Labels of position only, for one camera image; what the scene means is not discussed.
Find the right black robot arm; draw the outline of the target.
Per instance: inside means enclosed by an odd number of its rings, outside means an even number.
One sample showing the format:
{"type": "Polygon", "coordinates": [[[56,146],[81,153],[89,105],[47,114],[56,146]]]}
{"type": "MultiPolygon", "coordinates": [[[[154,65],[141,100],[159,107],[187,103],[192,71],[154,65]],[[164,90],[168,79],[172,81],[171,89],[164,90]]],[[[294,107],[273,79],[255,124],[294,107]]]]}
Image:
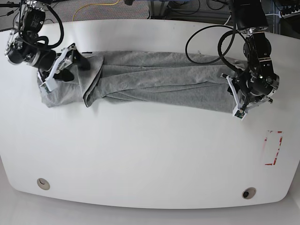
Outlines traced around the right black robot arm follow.
{"type": "Polygon", "coordinates": [[[19,18],[10,31],[5,49],[8,61],[13,65],[26,62],[38,69],[41,82],[59,80],[69,82],[74,79],[70,68],[77,65],[81,71],[90,70],[89,61],[77,50],[75,44],[56,53],[64,38],[64,28],[61,19],[51,7],[50,0],[22,0],[19,7],[19,18]],[[55,44],[49,43],[47,36],[39,35],[45,22],[45,13],[49,10],[56,18],[60,38],[55,44]]]}

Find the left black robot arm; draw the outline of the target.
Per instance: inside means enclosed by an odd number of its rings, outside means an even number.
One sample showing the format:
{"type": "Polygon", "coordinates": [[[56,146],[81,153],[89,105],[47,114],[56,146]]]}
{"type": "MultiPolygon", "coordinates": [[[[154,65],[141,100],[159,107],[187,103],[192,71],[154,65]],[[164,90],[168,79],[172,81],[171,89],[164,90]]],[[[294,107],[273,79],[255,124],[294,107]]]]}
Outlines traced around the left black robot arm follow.
{"type": "Polygon", "coordinates": [[[252,108],[273,102],[271,96],[279,87],[279,76],[273,70],[271,44],[264,33],[268,23],[260,1],[230,0],[228,5],[233,27],[219,39],[218,58],[214,61],[221,60],[236,73],[234,77],[222,75],[222,78],[228,81],[228,91],[236,103],[233,115],[242,118],[252,108]],[[225,59],[226,52],[221,50],[223,41],[236,34],[246,34],[243,52],[247,67],[244,70],[229,63],[225,59]]]}

